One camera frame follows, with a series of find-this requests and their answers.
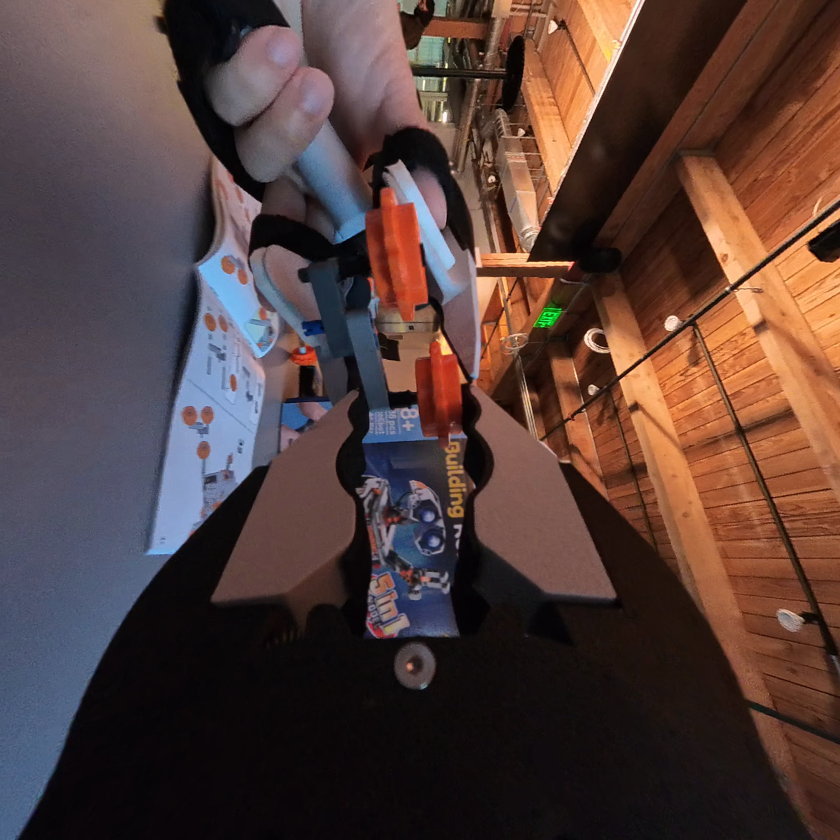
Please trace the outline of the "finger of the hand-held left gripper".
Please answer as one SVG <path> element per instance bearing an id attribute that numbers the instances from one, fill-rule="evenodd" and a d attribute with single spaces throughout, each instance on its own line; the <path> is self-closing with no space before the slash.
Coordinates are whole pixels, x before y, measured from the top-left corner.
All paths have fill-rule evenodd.
<path id="1" fill-rule="evenodd" d="M 480 367 L 480 313 L 477 290 L 475 238 L 466 200 L 444 166 L 446 223 L 438 225 L 423 186 L 440 186 L 435 175 L 404 163 L 384 168 L 384 186 L 395 192 L 397 203 L 416 210 L 429 298 L 442 312 L 442 330 L 468 382 Z"/>

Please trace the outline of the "person's left hand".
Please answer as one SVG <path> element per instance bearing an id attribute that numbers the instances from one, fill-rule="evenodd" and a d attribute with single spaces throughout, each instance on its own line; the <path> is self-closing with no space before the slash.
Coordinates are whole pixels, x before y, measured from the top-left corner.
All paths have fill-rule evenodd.
<path id="1" fill-rule="evenodd" d="M 358 164 L 385 136 L 426 124 L 396 2 L 302 2 L 301 26 L 301 35 L 258 28 L 204 74 L 211 108 L 258 183 L 286 174 L 326 122 Z"/>

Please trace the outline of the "black round-base stand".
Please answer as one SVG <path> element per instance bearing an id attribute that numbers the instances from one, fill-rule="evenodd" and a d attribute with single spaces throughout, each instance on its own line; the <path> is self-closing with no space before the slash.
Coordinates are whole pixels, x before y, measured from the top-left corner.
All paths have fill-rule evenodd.
<path id="1" fill-rule="evenodd" d="M 501 81 L 497 108 L 510 112 L 518 100 L 526 63 L 526 39 L 516 36 L 509 45 L 504 69 L 471 70 L 435 66 L 411 65 L 412 73 L 420 78 Z"/>

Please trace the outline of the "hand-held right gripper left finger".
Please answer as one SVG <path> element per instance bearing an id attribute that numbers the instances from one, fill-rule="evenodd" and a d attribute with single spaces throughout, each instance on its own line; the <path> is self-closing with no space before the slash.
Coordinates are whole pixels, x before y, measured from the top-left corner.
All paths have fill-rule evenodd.
<path id="1" fill-rule="evenodd" d="M 312 608 L 346 602 L 340 561 L 356 506 L 338 461 L 359 397 L 350 391 L 273 459 L 212 594 L 215 606 L 281 606 L 302 630 Z"/>

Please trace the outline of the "grey beam with orange gears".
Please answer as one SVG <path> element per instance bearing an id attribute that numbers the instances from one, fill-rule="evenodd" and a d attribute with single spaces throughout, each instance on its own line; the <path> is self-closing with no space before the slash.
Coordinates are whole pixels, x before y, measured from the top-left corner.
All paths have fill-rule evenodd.
<path id="1" fill-rule="evenodd" d="M 427 261 L 421 244 L 417 211 L 399 204 L 391 187 L 381 192 L 380 205 L 364 217 L 364 234 L 350 251 L 314 262 L 299 272 L 318 303 L 320 317 L 302 323 L 305 344 L 319 347 L 319 362 L 352 360 L 369 410 L 397 408 L 400 399 L 415 405 L 423 435 L 441 448 L 462 432 L 463 400 L 459 364 L 432 337 L 424 357 L 414 363 L 415 389 L 391 392 L 385 376 L 376 324 L 398 315 L 403 325 L 415 324 L 418 309 L 429 304 Z"/>

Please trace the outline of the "open instruction booklet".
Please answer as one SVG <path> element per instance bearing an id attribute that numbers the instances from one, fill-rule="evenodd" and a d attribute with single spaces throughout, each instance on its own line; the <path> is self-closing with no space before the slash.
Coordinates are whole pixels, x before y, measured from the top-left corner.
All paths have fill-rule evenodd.
<path id="1" fill-rule="evenodd" d="M 260 204 L 214 157 L 209 187 L 213 240 L 194 269 L 196 320 L 164 447 L 151 555 L 177 551 L 252 470 L 266 393 L 261 361 L 280 332 L 249 266 Z"/>

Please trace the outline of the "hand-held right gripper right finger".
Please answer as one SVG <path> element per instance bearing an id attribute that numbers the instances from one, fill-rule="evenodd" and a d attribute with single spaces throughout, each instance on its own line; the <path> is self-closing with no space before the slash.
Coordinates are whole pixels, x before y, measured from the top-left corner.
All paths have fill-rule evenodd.
<path id="1" fill-rule="evenodd" d="M 473 489 L 451 595 L 460 634 L 477 634 L 494 608 L 552 635 L 556 606 L 617 606 L 557 456 L 479 388 L 467 385 L 463 396 Z"/>

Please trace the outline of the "dark blue robot kit box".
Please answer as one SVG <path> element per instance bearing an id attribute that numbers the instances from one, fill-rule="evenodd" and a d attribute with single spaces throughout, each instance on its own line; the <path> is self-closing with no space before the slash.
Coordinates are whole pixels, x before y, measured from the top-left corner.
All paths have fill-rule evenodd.
<path id="1" fill-rule="evenodd" d="M 368 412 L 362 395 L 350 395 L 348 420 L 336 470 L 355 533 L 339 561 L 341 614 L 366 638 L 457 637 L 453 590 L 474 489 L 466 434 L 426 437 L 417 405 Z"/>

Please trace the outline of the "silver ventilation duct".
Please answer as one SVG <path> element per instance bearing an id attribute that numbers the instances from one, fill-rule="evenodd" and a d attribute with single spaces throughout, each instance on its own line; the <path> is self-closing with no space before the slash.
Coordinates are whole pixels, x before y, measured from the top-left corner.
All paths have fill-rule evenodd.
<path id="1" fill-rule="evenodd" d="M 492 108 L 478 112 L 472 144 L 479 154 L 482 185 L 503 202 L 520 248 L 530 253 L 539 236 L 541 206 L 549 197 L 550 184 L 522 88 L 510 112 L 497 108 L 500 94 Z"/>

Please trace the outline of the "pale grey desk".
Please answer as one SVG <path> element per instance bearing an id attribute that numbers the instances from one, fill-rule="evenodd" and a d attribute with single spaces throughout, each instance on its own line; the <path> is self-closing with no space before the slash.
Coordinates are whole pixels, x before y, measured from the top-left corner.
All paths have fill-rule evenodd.
<path id="1" fill-rule="evenodd" d="M 35 808 L 145 554 L 212 238 L 161 2 L 2 2 L 2 838 Z"/>

